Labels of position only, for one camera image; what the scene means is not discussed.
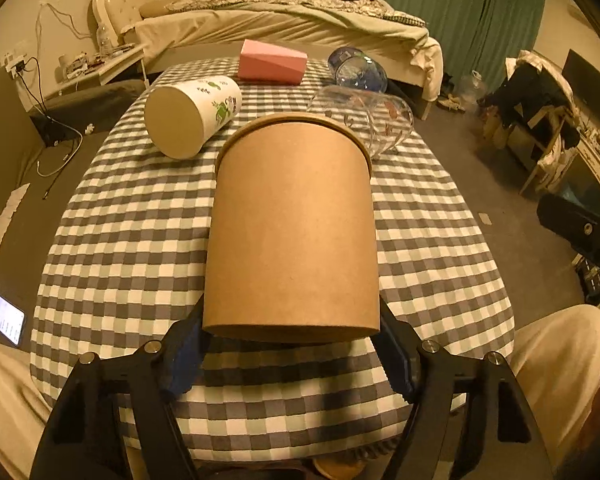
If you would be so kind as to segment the brown kraft paper cup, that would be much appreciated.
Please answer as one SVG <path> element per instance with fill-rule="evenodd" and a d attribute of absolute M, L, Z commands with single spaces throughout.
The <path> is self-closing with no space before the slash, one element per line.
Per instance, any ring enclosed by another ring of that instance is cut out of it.
<path fill-rule="evenodd" d="M 379 330 L 379 271 L 365 146 L 325 116 L 264 116 L 216 160 L 204 329 L 322 344 Z"/>

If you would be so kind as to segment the bed with cream bedding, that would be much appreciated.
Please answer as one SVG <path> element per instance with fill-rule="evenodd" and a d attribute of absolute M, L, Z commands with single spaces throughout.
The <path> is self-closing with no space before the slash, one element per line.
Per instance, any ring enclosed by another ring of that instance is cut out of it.
<path fill-rule="evenodd" d="M 112 44 L 142 44 L 158 68 L 258 40 L 311 58 L 358 48 L 390 78 L 420 88 L 427 102 L 442 85 L 442 47 L 426 22 L 385 0 L 92 0 L 92 10 Z"/>

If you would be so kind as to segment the white bedside table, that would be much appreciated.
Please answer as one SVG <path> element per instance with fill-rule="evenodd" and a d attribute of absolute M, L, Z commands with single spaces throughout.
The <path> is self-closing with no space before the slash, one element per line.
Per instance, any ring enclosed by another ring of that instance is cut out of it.
<path fill-rule="evenodd" d="M 92 70 L 88 70 L 85 74 L 69 79 L 58 86 L 58 88 L 50 94 L 51 98 L 55 96 L 63 96 L 85 90 L 89 88 L 97 88 L 106 86 L 114 81 L 117 76 L 122 75 L 126 70 L 136 67 L 136 72 L 140 74 L 140 80 L 143 81 L 144 87 L 149 87 L 145 68 L 145 46 L 139 44 L 132 48 L 124 50 L 122 53 L 111 55 L 106 58 L 102 64 L 96 66 Z"/>

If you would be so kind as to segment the white wall power strip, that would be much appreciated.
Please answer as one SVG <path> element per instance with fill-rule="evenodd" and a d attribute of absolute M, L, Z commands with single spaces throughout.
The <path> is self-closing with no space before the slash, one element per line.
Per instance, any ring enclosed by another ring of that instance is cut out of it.
<path fill-rule="evenodd" d="M 0 57 L 0 64 L 12 79 L 16 79 L 26 66 L 26 57 L 16 51 L 8 51 Z"/>

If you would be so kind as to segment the pink faceted box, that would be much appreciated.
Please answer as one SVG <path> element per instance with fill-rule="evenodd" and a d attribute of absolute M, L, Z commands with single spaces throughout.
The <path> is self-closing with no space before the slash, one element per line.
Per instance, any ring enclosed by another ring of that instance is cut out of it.
<path fill-rule="evenodd" d="M 246 39 L 240 49 L 238 77 L 274 84 L 300 84 L 308 64 L 304 52 Z"/>

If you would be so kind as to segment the black television screen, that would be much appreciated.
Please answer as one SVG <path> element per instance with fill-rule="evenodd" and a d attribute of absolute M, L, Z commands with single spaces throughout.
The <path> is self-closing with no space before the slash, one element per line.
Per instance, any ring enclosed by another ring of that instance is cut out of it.
<path fill-rule="evenodd" d="M 600 127 L 600 72 L 573 50 L 568 52 L 562 76 L 569 82 L 576 101 L 585 114 Z"/>

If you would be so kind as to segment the white printed paper cup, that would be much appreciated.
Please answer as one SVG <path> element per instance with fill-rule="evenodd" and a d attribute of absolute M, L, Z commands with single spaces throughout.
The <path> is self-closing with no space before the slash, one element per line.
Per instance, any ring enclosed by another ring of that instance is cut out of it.
<path fill-rule="evenodd" d="M 227 76 L 209 76 L 156 87 L 144 121 L 150 140 L 166 157 L 191 159 L 242 107 L 242 90 Z"/>

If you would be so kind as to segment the large clear water jug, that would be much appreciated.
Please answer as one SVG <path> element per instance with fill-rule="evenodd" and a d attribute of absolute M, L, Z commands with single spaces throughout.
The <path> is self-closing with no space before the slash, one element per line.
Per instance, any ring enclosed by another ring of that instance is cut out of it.
<path fill-rule="evenodd" d="M 488 87 L 483 80 L 483 76 L 476 70 L 469 74 L 461 76 L 460 82 L 455 88 L 455 95 L 465 106 L 474 106 L 486 95 Z"/>

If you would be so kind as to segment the wooden chair with clothes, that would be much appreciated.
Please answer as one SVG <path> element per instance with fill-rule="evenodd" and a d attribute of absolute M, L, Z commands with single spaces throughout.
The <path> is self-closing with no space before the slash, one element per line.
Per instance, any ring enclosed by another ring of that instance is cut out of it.
<path fill-rule="evenodd" d="M 528 171 L 519 193 L 554 191 L 577 155 L 580 110 L 569 82 L 546 58 L 522 50 L 506 58 L 505 79 L 479 100 L 482 138 Z"/>

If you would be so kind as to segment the grey white checkered tablecloth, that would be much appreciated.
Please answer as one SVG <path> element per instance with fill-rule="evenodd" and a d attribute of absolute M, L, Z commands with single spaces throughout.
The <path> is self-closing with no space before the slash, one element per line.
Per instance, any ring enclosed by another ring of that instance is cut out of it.
<path fill-rule="evenodd" d="M 109 133 L 69 200 L 42 271 L 32 380 L 54 403 L 76 359 L 124 356 L 184 318 L 204 260 L 224 134 L 176 162 L 151 143 L 144 101 Z M 373 164 L 379 288 L 392 312 L 453 354 L 514 348 L 514 312 L 478 223 L 417 134 Z M 410 409 L 367 339 L 276 346 L 217 339 L 175 403 L 196 460 L 265 463 L 371 448 Z"/>

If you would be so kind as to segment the green curtain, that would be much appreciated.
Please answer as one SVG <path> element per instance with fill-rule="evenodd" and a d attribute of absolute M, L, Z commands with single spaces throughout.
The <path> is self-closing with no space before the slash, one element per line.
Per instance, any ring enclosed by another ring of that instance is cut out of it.
<path fill-rule="evenodd" d="M 505 78 L 506 58 L 533 48 L 545 6 L 545 0 L 386 1 L 426 22 L 452 81 L 475 70 L 490 91 Z"/>

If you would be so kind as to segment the lit smartphone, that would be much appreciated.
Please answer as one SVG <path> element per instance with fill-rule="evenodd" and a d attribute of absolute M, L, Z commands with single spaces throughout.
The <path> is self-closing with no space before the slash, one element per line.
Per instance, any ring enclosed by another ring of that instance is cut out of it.
<path fill-rule="evenodd" d="M 26 316 L 24 312 L 0 296 L 0 333 L 19 346 Z"/>

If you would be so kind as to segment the clear printed glass cup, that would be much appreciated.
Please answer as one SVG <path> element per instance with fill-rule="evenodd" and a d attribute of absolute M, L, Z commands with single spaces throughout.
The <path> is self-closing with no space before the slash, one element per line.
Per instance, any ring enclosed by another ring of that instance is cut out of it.
<path fill-rule="evenodd" d="M 306 110 L 347 126 L 371 159 L 393 151 L 415 131 L 411 107 L 391 94 L 327 86 L 314 94 Z"/>

